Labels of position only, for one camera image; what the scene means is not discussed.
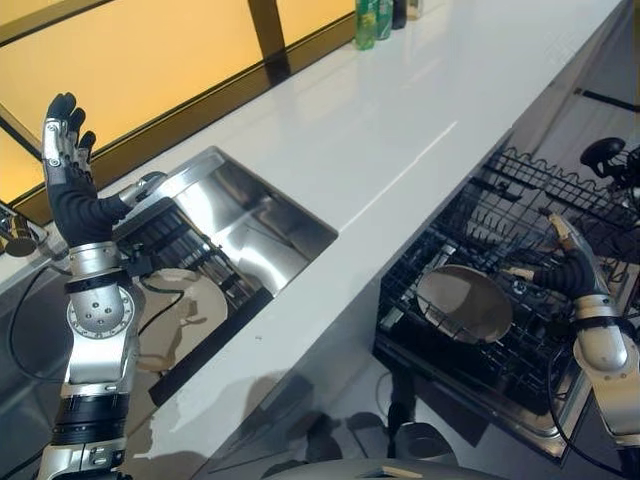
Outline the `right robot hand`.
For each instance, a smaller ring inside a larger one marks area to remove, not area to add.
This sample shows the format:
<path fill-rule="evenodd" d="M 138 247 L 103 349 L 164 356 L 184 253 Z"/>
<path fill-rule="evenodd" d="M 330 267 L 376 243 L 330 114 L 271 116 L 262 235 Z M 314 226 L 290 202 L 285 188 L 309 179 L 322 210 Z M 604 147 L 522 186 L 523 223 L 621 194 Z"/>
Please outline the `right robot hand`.
<path fill-rule="evenodd" d="M 548 209 L 541 209 L 540 213 L 556 232 L 563 250 L 563 263 L 536 270 L 510 267 L 504 273 L 563 294 L 571 300 L 591 295 L 609 295 L 599 260 L 582 233 L 562 215 Z"/>

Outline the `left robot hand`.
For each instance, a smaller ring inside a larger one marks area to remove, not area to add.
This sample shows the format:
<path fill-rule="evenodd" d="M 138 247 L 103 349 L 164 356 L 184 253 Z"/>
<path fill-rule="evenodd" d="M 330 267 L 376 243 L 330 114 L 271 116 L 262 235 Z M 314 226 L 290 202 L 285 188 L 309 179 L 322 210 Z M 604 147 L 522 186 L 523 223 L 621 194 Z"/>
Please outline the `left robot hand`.
<path fill-rule="evenodd" d="M 110 241 L 114 225 L 167 179 L 165 173 L 154 171 L 114 195 L 99 197 L 90 166 L 96 135 L 80 132 L 85 118 L 72 93 L 59 93 L 50 103 L 42 127 L 49 205 L 59 233 L 71 248 Z"/>

